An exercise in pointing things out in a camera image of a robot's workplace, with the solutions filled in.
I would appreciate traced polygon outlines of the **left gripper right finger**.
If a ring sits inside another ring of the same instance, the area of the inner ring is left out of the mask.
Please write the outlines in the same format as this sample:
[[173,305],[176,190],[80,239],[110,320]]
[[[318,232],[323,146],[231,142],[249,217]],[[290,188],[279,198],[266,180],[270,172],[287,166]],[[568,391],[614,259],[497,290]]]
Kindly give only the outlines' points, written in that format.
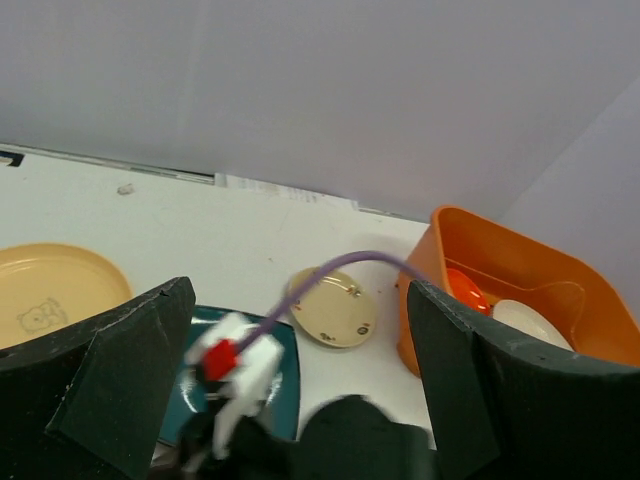
[[407,311],[446,479],[635,479],[639,371],[564,350],[415,281]]

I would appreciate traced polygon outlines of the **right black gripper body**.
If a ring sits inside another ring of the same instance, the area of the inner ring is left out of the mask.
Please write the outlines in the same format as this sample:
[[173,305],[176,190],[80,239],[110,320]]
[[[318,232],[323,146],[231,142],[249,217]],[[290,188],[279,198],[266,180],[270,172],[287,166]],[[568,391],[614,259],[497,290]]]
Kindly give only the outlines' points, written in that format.
[[274,437],[243,416],[219,459],[195,431],[183,437],[179,479],[438,479],[426,430],[391,420],[358,395],[340,397],[308,419],[299,438]]

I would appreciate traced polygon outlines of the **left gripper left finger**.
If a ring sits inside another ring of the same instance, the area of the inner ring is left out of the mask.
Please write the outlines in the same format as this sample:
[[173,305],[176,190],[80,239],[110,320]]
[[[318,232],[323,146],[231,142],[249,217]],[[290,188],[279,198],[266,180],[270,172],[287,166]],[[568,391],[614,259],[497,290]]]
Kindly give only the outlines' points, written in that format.
[[194,305],[176,277],[2,350],[2,478],[145,478]]

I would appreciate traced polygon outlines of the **cream round plate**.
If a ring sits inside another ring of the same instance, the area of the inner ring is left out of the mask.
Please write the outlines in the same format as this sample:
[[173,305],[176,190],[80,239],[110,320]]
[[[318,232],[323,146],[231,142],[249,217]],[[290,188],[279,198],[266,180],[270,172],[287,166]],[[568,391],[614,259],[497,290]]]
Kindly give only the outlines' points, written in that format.
[[503,299],[492,308],[492,317],[511,328],[538,340],[572,351],[565,337],[543,315],[528,305],[515,300]]

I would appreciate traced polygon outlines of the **teal square plate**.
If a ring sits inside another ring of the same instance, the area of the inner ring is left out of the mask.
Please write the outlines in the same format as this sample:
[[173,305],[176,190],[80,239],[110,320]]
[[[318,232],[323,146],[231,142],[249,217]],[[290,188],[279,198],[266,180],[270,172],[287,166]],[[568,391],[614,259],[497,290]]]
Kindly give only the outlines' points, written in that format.
[[[198,305],[195,307],[187,336],[187,347],[210,327],[216,325],[228,309]],[[278,323],[272,330],[274,338],[284,352],[276,375],[272,380],[260,418],[270,433],[283,440],[296,438],[300,411],[300,362],[294,329]],[[182,426],[189,418],[206,409],[204,390],[189,376],[187,367],[178,369],[167,410],[160,429],[158,442],[167,446],[176,444]]]

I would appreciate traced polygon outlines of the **small orange plate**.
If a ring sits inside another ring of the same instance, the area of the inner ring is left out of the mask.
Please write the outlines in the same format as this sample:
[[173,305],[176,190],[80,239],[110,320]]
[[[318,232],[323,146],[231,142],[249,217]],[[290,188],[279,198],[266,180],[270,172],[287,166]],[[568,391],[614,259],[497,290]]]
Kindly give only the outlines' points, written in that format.
[[447,269],[447,278],[454,298],[479,313],[490,315],[488,300],[471,278],[454,268]]

